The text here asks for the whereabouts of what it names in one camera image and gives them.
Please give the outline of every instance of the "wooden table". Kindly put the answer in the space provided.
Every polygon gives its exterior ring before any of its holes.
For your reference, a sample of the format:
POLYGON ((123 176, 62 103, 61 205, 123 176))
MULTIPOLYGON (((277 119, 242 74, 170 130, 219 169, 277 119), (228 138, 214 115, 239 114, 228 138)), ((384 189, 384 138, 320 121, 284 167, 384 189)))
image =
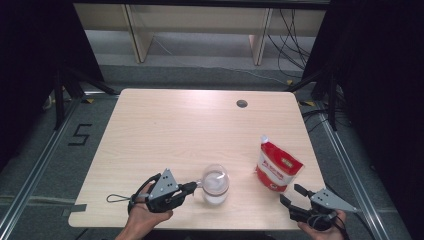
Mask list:
MULTIPOLYGON (((305 167, 294 182, 318 191, 324 181, 296 99, 286 92, 126 89, 122 91, 76 204, 86 211, 69 218, 73 227, 123 227, 127 201, 106 202, 109 194, 131 196, 149 177, 170 168, 177 183, 200 178, 212 163, 230 176, 226 201, 210 206, 202 189, 187 196, 160 229, 297 229, 279 194, 254 171, 260 137, 299 159, 305 167), (237 106, 244 100, 247 107, 237 106)), ((307 198, 290 185, 286 195, 300 207, 307 198)))

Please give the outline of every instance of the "cable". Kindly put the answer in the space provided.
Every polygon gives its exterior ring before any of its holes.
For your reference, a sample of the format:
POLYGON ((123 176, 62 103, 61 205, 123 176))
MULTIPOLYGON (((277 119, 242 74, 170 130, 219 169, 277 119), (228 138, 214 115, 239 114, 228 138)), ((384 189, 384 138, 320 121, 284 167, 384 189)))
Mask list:
POLYGON ((304 120, 304 121, 303 121, 303 123, 305 123, 305 125, 306 125, 306 123, 309 121, 309 119, 310 119, 311 117, 312 117, 312 115, 309 115, 309 116, 308 116, 308 118, 307 118, 306 120, 304 120))
POLYGON ((287 35, 286 36, 286 39, 284 39, 283 40, 283 36, 282 35, 280 35, 280 39, 281 39, 281 41, 283 42, 283 47, 284 46, 286 46, 288 49, 290 49, 291 51, 293 51, 293 52, 296 52, 297 53, 297 51, 295 50, 295 49, 293 49, 292 47, 290 47, 289 45, 287 45, 287 40, 289 39, 289 35, 287 35))
MULTIPOLYGON (((346 118, 349 119, 349 116, 347 114, 347 103, 346 100, 344 98, 343 92, 337 91, 336 90, 336 96, 337 96, 337 105, 336 105, 336 112, 338 113, 343 113, 344 116, 342 116, 342 118, 346 118)), ((344 127, 348 127, 351 128, 352 127, 352 123, 350 121, 348 121, 348 123, 342 123, 340 122, 338 119, 336 119, 337 123, 339 123, 340 125, 344 126, 344 127)))
POLYGON ((75 240, 81 239, 81 237, 88 231, 88 228, 82 230, 82 232, 75 238, 75 240))
POLYGON ((278 68, 280 69, 280 71, 282 72, 282 70, 281 70, 281 68, 280 68, 280 57, 281 57, 281 54, 282 55, 284 55, 286 58, 287 58, 287 60, 288 61, 290 61, 291 63, 293 63, 295 66, 297 66, 298 68, 300 68, 301 70, 304 70, 305 68, 302 66, 302 65, 300 65, 299 63, 297 63, 295 60, 293 60, 293 58, 291 58, 289 55, 287 55, 287 53, 285 53, 282 49, 284 48, 284 45, 281 47, 281 48, 279 48, 278 46, 277 46, 277 44, 275 44, 275 42, 274 42, 274 40, 272 40, 272 38, 271 38, 271 36, 270 35, 268 35, 268 38, 269 38, 269 40, 271 40, 271 42, 272 42, 272 44, 275 46, 275 48, 277 48, 277 50, 279 51, 279 54, 278 54, 278 68))
MULTIPOLYGON (((334 188, 332 188, 331 186, 330 186, 330 184, 328 184, 327 182, 324 182, 324 184, 325 184, 325 186, 327 186, 327 188, 328 189, 330 189, 334 194, 336 194, 338 197, 340 197, 341 199, 343 199, 335 190, 334 190, 334 188)), ((365 227, 365 229, 367 230, 367 232, 368 232, 368 234, 371 236, 371 238, 373 239, 373 240, 376 240, 375 239, 375 237, 374 237, 374 234, 372 234, 372 232, 371 232, 371 229, 368 227, 368 225, 367 225, 367 223, 361 218, 361 216, 359 216, 359 214, 358 213, 356 213, 356 212, 354 212, 353 213, 353 215, 356 217, 356 218, 358 218, 358 220, 361 222, 361 224, 365 227)))
POLYGON ((114 202, 129 201, 130 199, 131 199, 130 197, 125 197, 125 196, 121 196, 121 195, 118 195, 118 194, 110 194, 109 196, 107 196, 106 202, 114 203, 114 202), (119 200, 109 200, 110 197, 119 197, 121 199, 119 199, 119 200))
POLYGON ((290 38, 292 39, 293 43, 295 44, 295 46, 297 48, 297 51, 294 50, 294 49, 292 49, 292 48, 290 48, 288 45, 286 45, 286 46, 289 47, 289 49, 293 50, 294 52, 298 53, 299 56, 300 56, 300 58, 301 58, 301 60, 302 60, 302 62, 305 65, 306 64, 306 60, 304 59, 304 55, 309 56, 310 53, 299 46, 299 42, 297 41, 297 35, 296 35, 296 25, 294 23, 294 16, 295 16, 296 10, 295 9, 292 9, 291 13, 292 13, 292 16, 291 16, 292 22, 291 22, 290 27, 289 27, 288 24, 287 24, 286 19, 284 18, 282 9, 280 9, 281 18, 283 19, 284 25, 286 25, 287 33, 288 33, 288 35, 286 37, 286 41, 287 41, 287 38, 290 36, 290 38))
POLYGON ((319 122, 317 125, 315 125, 313 128, 311 128, 310 130, 308 130, 308 133, 311 133, 313 130, 315 130, 315 128, 317 128, 319 125, 321 125, 323 122, 328 121, 328 118, 325 120, 322 120, 321 122, 319 122))
POLYGON ((347 231, 346 231, 346 225, 344 224, 343 220, 339 216, 336 216, 336 218, 342 223, 343 227, 340 227, 336 222, 333 222, 333 226, 339 229, 344 240, 350 240, 349 235, 347 234, 347 231))
POLYGON ((308 218, 307 224, 317 231, 325 231, 331 227, 331 223, 329 221, 326 221, 327 219, 327 215, 315 215, 308 218))
POLYGON ((305 118, 305 117, 312 116, 318 113, 327 113, 327 112, 328 112, 328 109, 312 110, 309 112, 302 113, 302 117, 305 118))
POLYGON ((153 40, 154 40, 156 43, 158 43, 158 44, 159 44, 159 46, 160 46, 160 47, 161 47, 161 48, 162 48, 165 52, 167 52, 170 56, 172 56, 176 62, 178 62, 178 63, 180 63, 180 64, 182 64, 182 65, 184 65, 184 66, 188 66, 188 67, 199 67, 199 68, 206 68, 206 69, 224 69, 224 70, 229 70, 229 71, 235 71, 235 72, 247 73, 247 74, 250 74, 250 75, 252 75, 252 76, 254 76, 254 77, 257 77, 257 78, 263 78, 263 79, 267 79, 267 80, 273 80, 273 81, 277 81, 277 82, 279 82, 279 83, 282 83, 282 84, 284 84, 285 86, 289 86, 287 83, 285 83, 285 82, 283 82, 283 81, 281 81, 281 80, 279 80, 279 79, 272 78, 272 77, 260 76, 260 75, 257 75, 257 74, 255 74, 255 73, 252 73, 252 72, 249 72, 249 71, 246 71, 246 70, 235 69, 235 68, 225 68, 225 67, 207 67, 207 66, 201 66, 201 65, 196 65, 196 64, 186 64, 186 63, 181 62, 180 60, 178 60, 178 59, 175 57, 175 55, 174 55, 171 51, 169 51, 167 48, 165 48, 165 47, 162 45, 162 43, 160 43, 160 42, 156 39, 156 37, 153 37, 153 40))

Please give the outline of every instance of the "glass cup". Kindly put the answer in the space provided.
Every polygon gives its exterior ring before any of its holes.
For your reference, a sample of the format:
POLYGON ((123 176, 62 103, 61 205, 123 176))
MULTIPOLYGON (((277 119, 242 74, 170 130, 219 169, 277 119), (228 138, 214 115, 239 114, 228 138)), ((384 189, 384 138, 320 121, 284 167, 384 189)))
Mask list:
POLYGON ((198 186, 203 188, 203 199, 206 202, 212 205, 223 203, 230 187, 227 170, 219 164, 209 165, 203 171, 198 186))

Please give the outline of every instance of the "finger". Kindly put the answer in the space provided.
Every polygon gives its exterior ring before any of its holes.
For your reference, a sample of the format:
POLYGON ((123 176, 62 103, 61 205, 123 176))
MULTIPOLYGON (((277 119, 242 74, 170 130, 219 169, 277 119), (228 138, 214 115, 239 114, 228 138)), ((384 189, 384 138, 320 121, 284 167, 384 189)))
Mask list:
POLYGON ((304 222, 297 222, 297 226, 308 234, 312 234, 312 232, 315 231, 307 223, 304 222))
POLYGON ((148 183, 143 189, 141 189, 141 193, 146 193, 147 190, 149 190, 150 186, 152 186, 152 184, 148 183))
POLYGON ((173 214, 174 212, 172 210, 166 211, 164 213, 154 213, 156 224, 170 219, 173 214))
POLYGON ((343 221, 346 221, 346 213, 342 210, 336 210, 337 216, 343 221))

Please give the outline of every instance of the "hole in table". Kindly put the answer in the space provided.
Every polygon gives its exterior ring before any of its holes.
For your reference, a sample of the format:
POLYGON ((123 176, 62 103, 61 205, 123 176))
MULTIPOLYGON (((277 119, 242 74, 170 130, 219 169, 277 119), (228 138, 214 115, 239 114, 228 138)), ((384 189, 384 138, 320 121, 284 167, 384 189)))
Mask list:
POLYGON ((245 100, 238 100, 237 106, 239 106, 240 108, 245 108, 247 107, 247 102, 245 100))

